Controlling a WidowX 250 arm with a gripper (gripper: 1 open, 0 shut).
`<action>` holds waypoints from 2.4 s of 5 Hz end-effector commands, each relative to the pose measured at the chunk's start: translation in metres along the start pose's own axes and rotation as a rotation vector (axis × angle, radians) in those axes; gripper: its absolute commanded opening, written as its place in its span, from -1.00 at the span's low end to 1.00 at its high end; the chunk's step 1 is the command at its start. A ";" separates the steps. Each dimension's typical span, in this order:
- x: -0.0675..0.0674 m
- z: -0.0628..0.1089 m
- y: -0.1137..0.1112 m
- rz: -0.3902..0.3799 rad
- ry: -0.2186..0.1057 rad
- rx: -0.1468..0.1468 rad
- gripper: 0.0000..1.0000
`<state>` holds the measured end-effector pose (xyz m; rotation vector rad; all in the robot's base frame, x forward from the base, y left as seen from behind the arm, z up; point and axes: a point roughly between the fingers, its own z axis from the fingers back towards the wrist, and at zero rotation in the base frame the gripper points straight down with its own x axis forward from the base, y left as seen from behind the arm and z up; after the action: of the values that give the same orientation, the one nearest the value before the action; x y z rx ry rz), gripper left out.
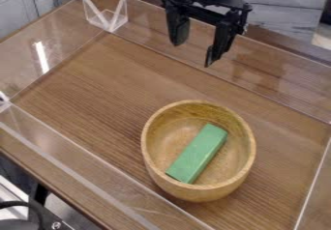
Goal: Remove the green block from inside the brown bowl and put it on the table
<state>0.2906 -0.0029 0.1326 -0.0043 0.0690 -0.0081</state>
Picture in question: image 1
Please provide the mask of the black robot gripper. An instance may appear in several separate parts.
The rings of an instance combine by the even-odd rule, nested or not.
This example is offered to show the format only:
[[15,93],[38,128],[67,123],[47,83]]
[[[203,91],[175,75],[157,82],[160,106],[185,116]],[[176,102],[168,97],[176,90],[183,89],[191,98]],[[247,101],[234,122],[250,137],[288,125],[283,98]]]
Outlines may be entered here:
[[175,46],[189,38],[191,17],[215,26],[213,44],[205,54],[208,68],[229,51],[236,35],[246,32],[251,4],[244,0],[164,0],[164,8]]

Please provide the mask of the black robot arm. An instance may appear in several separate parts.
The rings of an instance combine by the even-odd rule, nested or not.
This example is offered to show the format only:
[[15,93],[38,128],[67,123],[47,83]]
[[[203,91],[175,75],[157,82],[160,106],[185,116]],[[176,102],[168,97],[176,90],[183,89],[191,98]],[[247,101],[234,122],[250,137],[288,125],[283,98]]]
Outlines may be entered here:
[[189,38],[192,18],[215,27],[213,44],[207,49],[204,62],[208,68],[229,51],[236,35],[246,33],[252,5],[243,0],[162,0],[162,7],[175,46]]

